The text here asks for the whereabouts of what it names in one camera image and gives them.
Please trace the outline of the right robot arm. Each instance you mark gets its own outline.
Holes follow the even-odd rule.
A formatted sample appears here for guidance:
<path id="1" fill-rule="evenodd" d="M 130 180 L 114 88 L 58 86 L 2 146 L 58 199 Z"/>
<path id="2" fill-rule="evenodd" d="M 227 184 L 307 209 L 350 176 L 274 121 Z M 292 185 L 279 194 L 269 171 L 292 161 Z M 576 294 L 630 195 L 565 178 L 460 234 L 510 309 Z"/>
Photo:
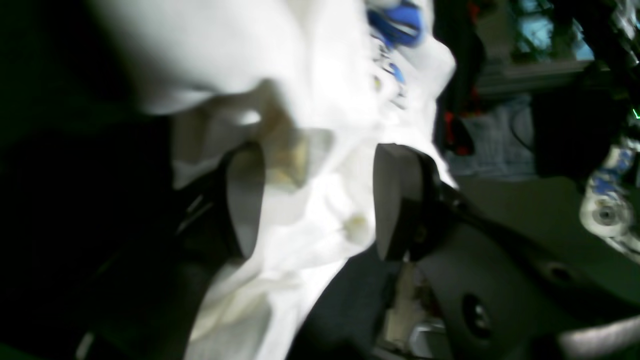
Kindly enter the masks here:
<path id="1" fill-rule="evenodd" d="M 639 219 L 624 185 L 639 183 L 639 2 L 553 0 L 551 16 L 578 24 L 594 60 L 570 85 L 534 97 L 538 171 L 578 180 L 583 227 L 638 262 Z"/>

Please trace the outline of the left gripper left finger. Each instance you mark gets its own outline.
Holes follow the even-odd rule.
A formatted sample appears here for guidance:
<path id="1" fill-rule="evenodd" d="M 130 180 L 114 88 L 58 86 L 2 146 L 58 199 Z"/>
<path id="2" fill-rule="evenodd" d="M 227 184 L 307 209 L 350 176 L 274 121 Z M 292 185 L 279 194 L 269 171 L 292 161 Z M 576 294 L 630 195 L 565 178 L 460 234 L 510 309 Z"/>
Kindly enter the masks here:
<path id="1" fill-rule="evenodd" d="M 83 279 L 56 275 L 2 306 L 3 360 L 183 360 L 224 266 L 258 243 L 265 155 L 238 146 Z"/>

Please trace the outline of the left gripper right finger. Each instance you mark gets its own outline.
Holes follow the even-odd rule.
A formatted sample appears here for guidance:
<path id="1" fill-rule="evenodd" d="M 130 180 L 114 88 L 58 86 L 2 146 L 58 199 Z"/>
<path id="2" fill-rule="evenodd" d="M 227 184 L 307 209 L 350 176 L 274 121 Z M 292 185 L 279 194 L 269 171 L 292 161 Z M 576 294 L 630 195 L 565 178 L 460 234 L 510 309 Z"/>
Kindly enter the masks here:
<path id="1" fill-rule="evenodd" d="M 405 145 L 374 155 L 378 253 L 423 272 L 455 360 L 637 360 L 639 266 L 585 229 L 567 178 L 441 180 Z"/>

